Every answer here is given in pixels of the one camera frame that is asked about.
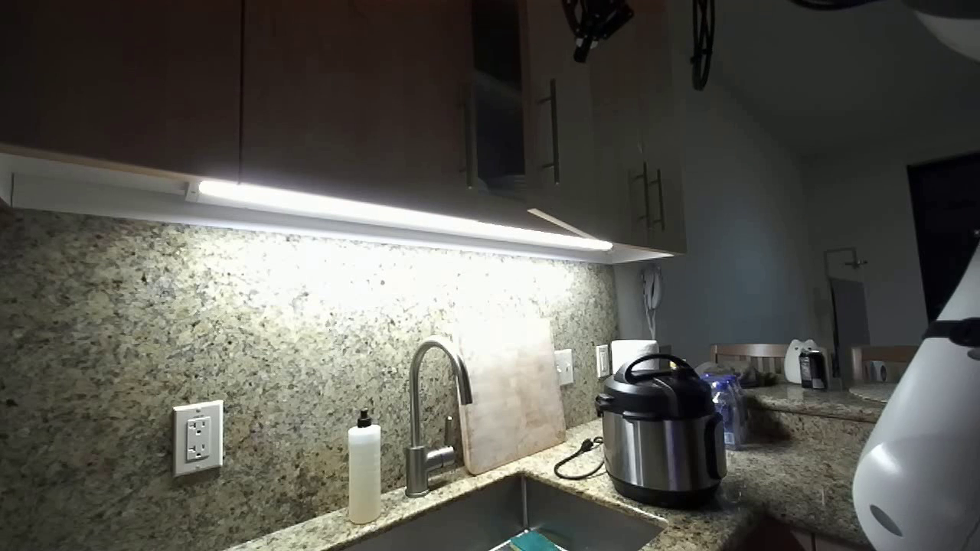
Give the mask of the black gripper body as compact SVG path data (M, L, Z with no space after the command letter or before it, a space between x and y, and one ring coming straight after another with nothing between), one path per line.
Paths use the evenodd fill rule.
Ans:
M559 0L559 7L580 42L608 41L633 20L628 0Z

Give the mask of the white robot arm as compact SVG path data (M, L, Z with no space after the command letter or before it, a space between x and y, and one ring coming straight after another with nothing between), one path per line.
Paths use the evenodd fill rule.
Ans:
M906 0L953 51L980 60L978 0ZM573 60L628 26L628 0L559 0ZM876 551L980 551L980 248L878 414L850 504Z

